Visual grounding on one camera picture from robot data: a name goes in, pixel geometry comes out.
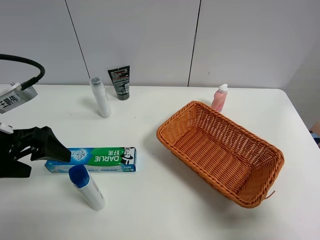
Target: blue bottle cap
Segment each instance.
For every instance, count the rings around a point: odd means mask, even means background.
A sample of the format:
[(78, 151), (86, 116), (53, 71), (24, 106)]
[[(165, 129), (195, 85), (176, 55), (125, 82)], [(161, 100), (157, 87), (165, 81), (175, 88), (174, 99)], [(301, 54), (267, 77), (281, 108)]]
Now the blue bottle cap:
[(90, 175), (83, 164), (75, 165), (69, 169), (71, 182), (79, 189), (86, 186), (90, 181)]

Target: white wall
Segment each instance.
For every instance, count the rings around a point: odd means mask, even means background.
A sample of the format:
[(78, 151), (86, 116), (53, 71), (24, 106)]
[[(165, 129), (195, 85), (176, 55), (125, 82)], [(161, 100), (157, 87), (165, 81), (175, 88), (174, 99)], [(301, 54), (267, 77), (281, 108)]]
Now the white wall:
[(308, 128), (320, 121), (320, 37), (283, 90)]
[(91, 77), (130, 65), (130, 84), (187, 86), (200, 0), (67, 0)]
[[(63, 0), (2, 0), (0, 53), (42, 64), (41, 84), (88, 83), (88, 73)], [(0, 84), (24, 82), (39, 73), (33, 66), (0, 60)]]
[(311, 127), (320, 119), (320, 0), (202, 0), (189, 86), (223, 83), (283, 89)]

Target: white cylindrical bottle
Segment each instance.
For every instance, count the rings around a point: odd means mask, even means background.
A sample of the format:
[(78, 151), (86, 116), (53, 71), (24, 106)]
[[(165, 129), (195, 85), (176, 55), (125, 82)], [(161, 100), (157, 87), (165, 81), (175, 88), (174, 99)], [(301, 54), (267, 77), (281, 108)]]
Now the white cylindrical bottle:
[(92, 88), (92, 92), (94, 94), (96, 103), (99, 106), (101, 117), (109, 117), (111, 115), (111, 107), (108, 101), (104, 83), (102, 82), (102, 78), (91, 78), (89, 83)]
[(105, 207), (104, 197), (83, 164), (71, 167), (69, 177), (92, 209), (99, 211)]

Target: basket rim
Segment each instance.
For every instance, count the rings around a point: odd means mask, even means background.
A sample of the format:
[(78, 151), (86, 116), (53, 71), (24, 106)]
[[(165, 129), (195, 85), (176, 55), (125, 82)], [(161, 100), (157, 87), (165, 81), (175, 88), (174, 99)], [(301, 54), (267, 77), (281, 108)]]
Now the basket rim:
[[(247, 137), (250, 137), (251, 139), (255, 139), (255, 140), (259, 141), (260, 143), (268, 146), (276, 154), (276, 157), (279, 160), (276, 161), (276, 164), (275, 164), (274, 169), (272, 170), (272, 173), (270, 174), (270, 176), (266, 180), (266, 183), (263, 185), (263, 187), (261, 187), (261, 189), (258, 191), (258, 193), (253, 198), (251, 198), (249, 200), (244, 200), (244, 199), (240, 198), (237, 194), (235, 194), (234, 192), (231, 192), (229, 189), (225, 188), (225, 186), (223, 184), (216, 181), (216, 179), (211, 178), (211, 177), (207, 177), (205, 174), (202, 174), (202, 173), (208, 173), (205, 169), (201, 169), (202, 172), (201, 172), (201, 174), (199, 174), (205, 181), (213, 182), (210, 185), (214, 185), (214, 189), (216, 189), (217, 191), (223, 192), (222, 193), (223, 195), (225, 195), (229, 199), (233, 200), (238, 205), (245, 207), (245, 208), (254, 208), (254, 207), (258, 206), (265, 199), (266, 195), (268, 194), (269, 189), (271, 188), (271, 186), (275, 182), (275, 180), (276, 180), (276, 178), (277, 178), (277, 176), (278, 176), (278, 174), (279, 174), (279, 172), (285, 162), (283, 153), (278, 148), (276, 148), (274, 145), (272, 145), (269, 142), (267, 142), (266, 140), (258, 137), (257, 135), (251, 133), (250, 131), (245, 129), (243, 126), (235, 123), (231, 119), (227, 118), (223, 114), (217, 112), (216, 110), (212, 109), (210, 106), (208, 106), (205, 103), (202, 103), (200, 101), (191, 101), (190, 103), (185, 105), (183, 108), (181, 108), (179, 111), (177, 111), (175, 114), (173, 114), (163, 124), (161, 124), (160, 127), (156, 131), (156, 136), (157, 136), (158, 140), (167, 149), (169, 149), (170, 151), (174, 151), (174, 153), (177, 154), (180, 158), (183, 158), (183, 159), (186, 159), (186, 160), (192, 162), (190, 157), (185, 155), (182, 151), (180, 151), (178, 148), (176, 148), (174, 145), (172, 145), (170, 142), (168, 142), (163, 137), (163, 131), (164, 131), (164, 128), (172, 120), (174, 120), (175, 118), (178, 118), (183, 112), (185, 112), (191, 108), (194, 108), (197, 105), (200, 106), (201, 108), (205, 108), (206, 110), (209, 110), (212, 114), (216, 115), (218, 118), (221, 118), (223, 121), (230, 122), (233, 127), (238, 129), (239, 131), (243, 132)], [(192, 167), (187, 162), (185, 162), (184, 160), (182, 160), (182, 162), (184, 162), (188, 167), (190, 167), (192, 169)]]

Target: table surface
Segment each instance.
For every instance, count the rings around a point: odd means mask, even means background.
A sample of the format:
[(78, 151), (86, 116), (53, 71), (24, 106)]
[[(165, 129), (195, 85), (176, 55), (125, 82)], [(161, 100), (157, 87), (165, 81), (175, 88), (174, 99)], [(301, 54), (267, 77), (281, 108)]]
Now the table surface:
[(253, 209), (224, 198), (156, 138), (157, 128), (192, 100), (210, 104), (216, 88), (130, 87), (98, 114), (89, 86), (36, 85), (38, 96), (1, 115), (15, 129), (49, 126), (66, 147), (137, 149), (137, 172), (93, 173), (106, 199), (92, 210), (67, 174), (44, 161), (30, 178), (0, 179), (0, 239), (4, 240), (295, 240), (320, 234), (320, 150), (278, 89), (231, 88), (222, 113), (282, 150), (274, 195)]

